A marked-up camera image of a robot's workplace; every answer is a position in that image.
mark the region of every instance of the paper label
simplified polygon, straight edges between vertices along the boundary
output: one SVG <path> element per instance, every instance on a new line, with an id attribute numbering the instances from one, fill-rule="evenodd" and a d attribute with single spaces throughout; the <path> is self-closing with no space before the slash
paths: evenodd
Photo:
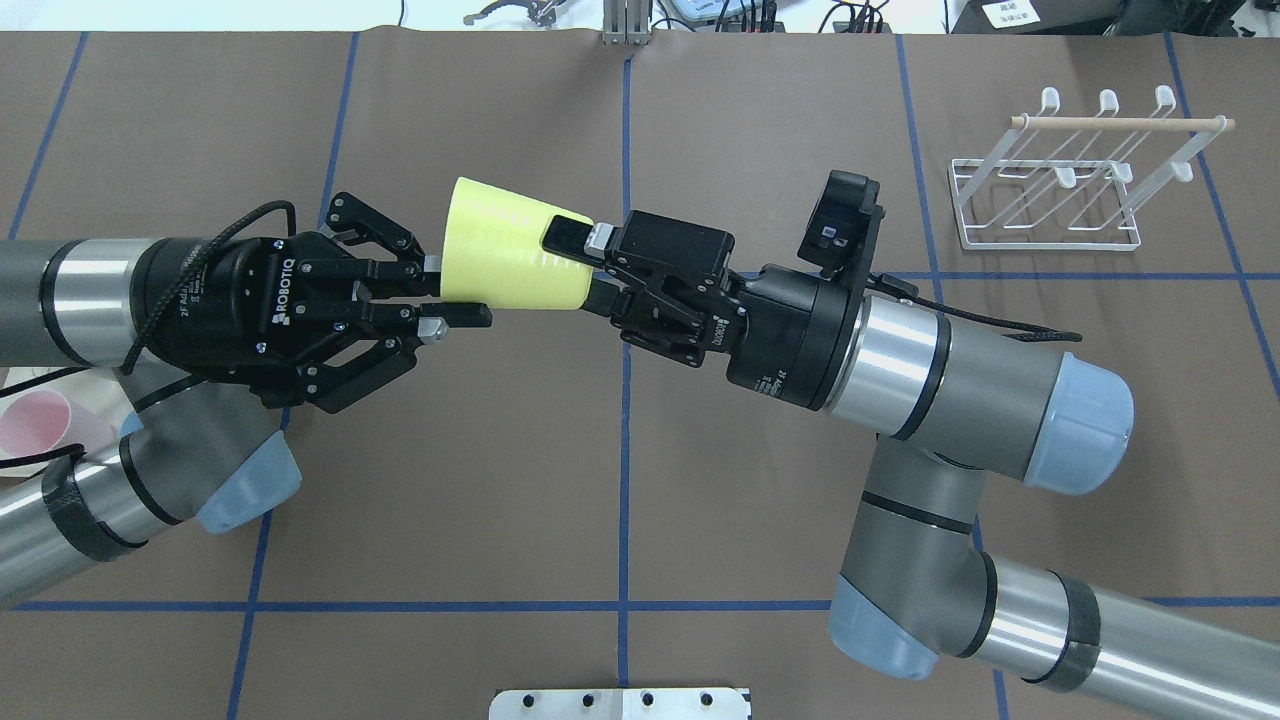
<path id="1" fill-rule="evenodd" d="M 991 27 L 1018 27 L 1039 22 L 1039 15 L 1030 0 L 1005 0 L 1004 3 L 991 3 L 982 6 L 987 13 Z"/>

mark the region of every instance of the robotic arm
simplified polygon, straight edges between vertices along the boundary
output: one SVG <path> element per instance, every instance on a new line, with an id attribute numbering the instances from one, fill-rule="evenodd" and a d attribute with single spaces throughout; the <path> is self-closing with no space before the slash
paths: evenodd
<path id="1" fill-rule="evenodd" d="M 288 237 L 232 238 L 276 209 Z M 0 492 L 0 607 L 191 518 L 225 532 L 261 515 L 301 482 L 265 407 L 337 413 L 449 327 L 492 323 L 481 304 L 375 302 L 438 296 L 439 259 L 352 195 L 326 219 L 332 238 L 297 233 L 274 202 L 214 238 L 0 243 L 0 364 L 120 368 L 142 423 Z M 358 245 L 393 259 L 346 250 Z"/>
<path id="2" fill-rule="evenodd" d="M 640 211 L 622 228 L 557 218 L 543 247 L 617 278 L 593 281 L 584 309 L 622 340 L 691 366 L 726 352 L 731 383 L 879 433 L 828 623 L 850 657 L 923 679 L 942 653 L 972 656 L 1162 717 L 1280 717 L 1280 647 L 973 546 L 984 470 L 1089 492 L 1124 455 L 1133 398 L 1107 370 L 1018 342 L 1069 333 L 952 324 L 872 275 L 878 190 L 831 174 L 799 250 L 820 277 L 733 273 L 728 233 Z"/>

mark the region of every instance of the wooden dowel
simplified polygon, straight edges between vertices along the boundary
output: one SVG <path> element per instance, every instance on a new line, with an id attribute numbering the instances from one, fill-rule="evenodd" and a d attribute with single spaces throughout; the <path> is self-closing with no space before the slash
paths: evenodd
<path id="1" fill-rule="evenodd" d="M 1015 115 L 1009 119 L 1012 129 L 1066 129 L 1066 131 L 1129 131 L 1129 132 L 1213 132 L 1235 129 L 1235 120 L 1226 126 L 1219 118 L 1032 118 Z"/>

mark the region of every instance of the pink cup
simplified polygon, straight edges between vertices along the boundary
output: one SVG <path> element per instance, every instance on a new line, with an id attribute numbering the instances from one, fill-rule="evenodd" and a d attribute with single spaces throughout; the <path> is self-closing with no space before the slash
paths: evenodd
<path id="1" fill-rule="evenodd" d="M 0 415 L 0 450 L 13 457 L 49 452 L 81 443 L 86 452 L 101 450 L 115 432 L 101 418 L 56 389 L 33 389 L 14 400 Z"/>

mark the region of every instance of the cup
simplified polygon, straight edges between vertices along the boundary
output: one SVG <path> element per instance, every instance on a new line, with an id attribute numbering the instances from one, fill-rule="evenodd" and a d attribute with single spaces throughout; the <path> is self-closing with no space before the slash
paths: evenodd
<path id="1" fill-rule="evenodd" d="M 577 310 L 591 266 L 543 251 L 552 218 L 590 218 L 474 179 L 453 186 L 444 225 L 440 297 L 517 310 Z"/>
<path id="2" fill-rule="evenodd" d="M 93 452 L 114 439 L 110 425 L 56 389 L 27 392 L 0 415 L 0 450 L 12 457 L 77 442 L 86 452 Z"/>

